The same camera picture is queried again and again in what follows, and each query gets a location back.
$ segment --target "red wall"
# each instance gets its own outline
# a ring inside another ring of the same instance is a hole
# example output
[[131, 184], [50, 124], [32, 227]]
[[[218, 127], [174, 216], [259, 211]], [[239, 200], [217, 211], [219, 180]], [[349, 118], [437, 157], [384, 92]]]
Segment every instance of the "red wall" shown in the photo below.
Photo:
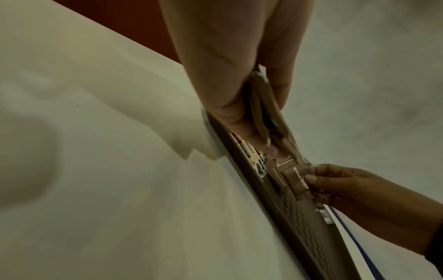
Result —
[[157, 0], [54, 0], [112, 30], [179, 61]]

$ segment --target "blue line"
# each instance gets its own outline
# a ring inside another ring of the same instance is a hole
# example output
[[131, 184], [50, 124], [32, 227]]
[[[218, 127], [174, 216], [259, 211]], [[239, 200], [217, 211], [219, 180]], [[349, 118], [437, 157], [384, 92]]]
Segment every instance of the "blue line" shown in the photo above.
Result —
[[365, 260], [366, 264], [369, 267], [369, 270], [372, 272], [372, 275], [374, 276], [375, 280], [385, 280], [385, 278], [382, 276], [382, 274], [380, 273], [380, 271], [378, 271], [378, 269], [376, 268], [376, 266], [374, 265], [374, 263], [371, 261], [371, 259], [369, 258], [369, 256], [366, 254], [366, 252], [363, 250], [363, 248], [360, 246], [360, 244], [357, 242], [357, 240], [354, 238], [354, 236], [352, 235], [352, 233], [349, 231], [349, 229], [347, 228], [347, 226], [345, 225], [345, 223], [343, 222], [343, 220], [339, 217], [339, 215], [337, 214], [337, 212], [335, 211], [335, 209], [333, 209], [332, 207], [330, 208], [332, 213], [334, 213], [335, 217], [337, 218], [337, 220], [341, 223], [341, 225], [343, 226], [343, 228], [346, 230], [346, 232], [349, 234], [349, 236], [351, 237], [351, 239], [354, 241], [354, 243], [357, 245], [357, 248], [360, 251], [360, 254], [363, 256], [363, 259]]

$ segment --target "black sleeve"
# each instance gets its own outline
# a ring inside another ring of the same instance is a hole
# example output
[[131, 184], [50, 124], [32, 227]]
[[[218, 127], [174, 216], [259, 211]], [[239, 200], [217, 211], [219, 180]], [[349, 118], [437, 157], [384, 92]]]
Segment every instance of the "black sleeve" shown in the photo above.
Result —
[[426, 260], [430, 261], [443, 276], [443, 224], [434, 234], [434, 237], [425, 251]]

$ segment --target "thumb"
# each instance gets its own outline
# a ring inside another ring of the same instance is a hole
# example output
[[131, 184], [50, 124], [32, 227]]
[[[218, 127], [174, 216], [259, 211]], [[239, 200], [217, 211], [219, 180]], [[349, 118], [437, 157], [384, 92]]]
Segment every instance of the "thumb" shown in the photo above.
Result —
[[306, 175], [305, 180], [310, 185], [337, 197], [353, 192], [361, 185], [358, 177], [333, 178]]

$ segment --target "hand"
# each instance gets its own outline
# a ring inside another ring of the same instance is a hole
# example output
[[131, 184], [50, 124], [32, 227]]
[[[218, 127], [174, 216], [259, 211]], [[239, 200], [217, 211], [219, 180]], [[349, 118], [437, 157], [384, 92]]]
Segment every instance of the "hand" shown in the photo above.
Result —
[[258, 62], [283, 108], [314, 0], [160, 0], [160, 5], [203, 106], [257, 149], [285, 156], [267, 147], [245, 117], [239, 93]]
[[372, 234], [423, 255], [443, 223], [443, 205], [365, 170], [319, 165], [306, 181], [313, 201], [334, 207]]

